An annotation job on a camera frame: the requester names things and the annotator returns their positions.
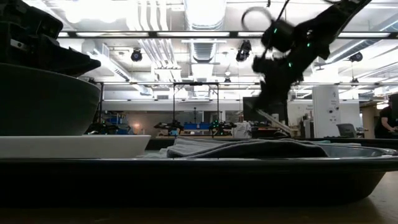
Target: ceiling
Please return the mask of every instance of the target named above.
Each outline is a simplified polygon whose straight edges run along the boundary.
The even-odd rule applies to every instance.
[[[131,1],[139,3],[141,10],[143,1],[139,0],[80,0],[86,1],[89,4],[79,5],[80,7],[71,7],[76,1],[72,0],[25,0],[28,4],[46,10],[47,12],[55,15],[64,23],[64,31],[107,31],[107,30],[130,30],[126,21],[128,18],[134,16],[131,10]],[[169,30],[189,30],[186,23],[183,0],[165,0],[167,4],[167,16],[165,22]],[[156,2],[157,15],[159,15],[160,1],[148,1],[147,5],[147,22],[150,22],[150,6],[151,3]],[[201,0],[203,7],[197,8],[197,13],[206,17],[211,16],[212,4],[222,2],[222,0]],[[224,14],[224,21],[221,30],[243,30],[241,25],[241,16],[245,10],[253,6],[266,6],[267,1],[256,0],[226,0],[226,10]],[[277,17],[284,0],[272,0],[270,13]],[[315,17],[329,7],[329,4],[324,3],[322,0],[291,0],[288,4],[283,17],[293,24],[306,21]],[[398,1],[396,0],[373,0],[366,8],[364,8],[353,20],[347,25],[345,31],[380,31],[380,26],[384,25],[388,20],[397,18],[398,21]],[[79,16],[79,20],[72,19],[72,16]],[[246,23],[250,30],[265,30],[269,26],[267,19],[258,13],[252,13],[246,18]],[[74,43],[72,40],[60,40],[64,46],[77,47],[78,50],[83,50],[81,42]],[[330,52],[342,52],[353,45],[359,40],[346,40],[338,39],[330,45]],[[225,43],[216,45],[216,52],[213,60],[211,61],[210,71],[207,71],[207,82],[219,81],[223,82],[225,73],[229,72],[232,82],[258,82],[259,75],[251,70],[252,59],[254,55],[260,55],[264,51],[259,39],[250,39],[252,45],[251,56],[245,62],[237,62],[235,60],[236,52],[242,43],[241,39],[226,39]],[[109,57],[120,66],[124,71],[127,71],[134,80],[134,82],[153,82],[153,81],[167,81],[162,78],[164,74],[170,72],[158,72],[154,70],[154,63],[150,60],[149,55],[142,49],[138,39],[90,39],[84,42],[86,45],[93,44],[98,49],[103,44],[109,47]],[[197,73],[193,71],[192,56],[190,44],[182,43],[182,39],[171,39],[171,44],[175,59],[180,68],[178,72],[178,81],[187,80],[188,78],[197,80]],[[361,62],[351,63],[348,61],[340,60],[338,62],[323,66],[323,70],[318,70],[316,66],[310,66],[305,72],[305,82],[349,82],[352,77],[358,77],[360,82],[382,82],[387,80],[391,82],[391,78],[398,77],[398,67],[394,63],[398,62],[398,46],[397,40],[382,40],[375,44],[361,49],[364,59]],[[133,62],[130,59],[133,49],[140,48],[143,58],[140,62]],[[380,69],[386,65],[390,65],[386,69]],[[114,74],[112,70],[102,67],[93,72],[87,73],[85,76],[93,77],[98,82],[120,82],[123,81],[121,77]],[[363,88],[356,88],[349,93],[358,97],[358,94],[368,94],[373,96],[371,90],[376,86],[364,86]],[[227,91],[228,97],[239,98],[241,96],[258,94],[258,91],[238,90],[238,88],[230,87],[231,90]],[[349,90],[351,86],[341,86],[343,90]],[[137,88],[134,86],[107,86],[107,90],[112,91],[134,91]],[[165,88],[153,88],[156,91],[165,90]],[[298,86],[295,87],[294,93],[299,96],[310,95],[310,87]]]

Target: folded cloth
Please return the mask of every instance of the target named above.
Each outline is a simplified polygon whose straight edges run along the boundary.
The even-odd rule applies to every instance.
[[[236,142],[178,137],[173,146],[161,149],[168,158],[299,158],[328,157],[318,145],[293,139],[250,139]]]

